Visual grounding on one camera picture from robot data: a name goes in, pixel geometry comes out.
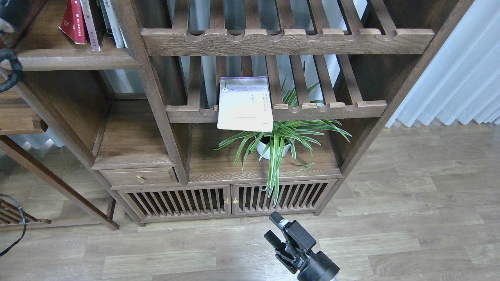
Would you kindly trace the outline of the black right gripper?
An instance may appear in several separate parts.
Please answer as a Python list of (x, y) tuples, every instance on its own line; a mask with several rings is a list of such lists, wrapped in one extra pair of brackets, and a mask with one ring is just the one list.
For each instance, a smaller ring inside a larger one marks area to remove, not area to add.
[(273, 212), (269, 219), (282, 232), (285, 242), (272, 232), (267, 231), (264, 238), (274, 247), (276, 258), (292, 273), (299, 271), (299, 281), (331, 281), (340, 268), (322, 251), (316, 254), (311, 249), (316, 240), (294, 220), (289, 222), (278, 212)]

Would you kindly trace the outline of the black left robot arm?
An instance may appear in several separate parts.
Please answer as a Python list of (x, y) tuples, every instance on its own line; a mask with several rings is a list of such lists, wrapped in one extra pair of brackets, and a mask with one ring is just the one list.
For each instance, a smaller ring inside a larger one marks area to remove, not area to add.
[[(13, 33), (17, 28), (20, 28), (23, 25), (24, 20), (26, 19), (31, 7), (32, 4), (28, 0), (2, 0), (1, 31)], [(11, 69), (13, 71), (6, 82), (1, 85), (1, 92), (4, 92), (14, 87), (21, 80), (21, 77), (23, 75), (23, 66), (20, 63), (18, 56), (10, 48), (3, 47), (0, 51), (0, 58), (1, 62), (5, 60), (9, 61)], [(27, 229), (27, 220), (25, 218), (23, 208), (15, 199), (6, 194), (1, 194), (1, 197), (8, 198), (14, 203), (16, 210), (20, 212), (21, 221), (23, 223), (23, 232), (20, 238), (1, 252), (1, 256), (3, 256), (7, 252), (9, 252), (16, 244), (18, 244), (24, 237)]]

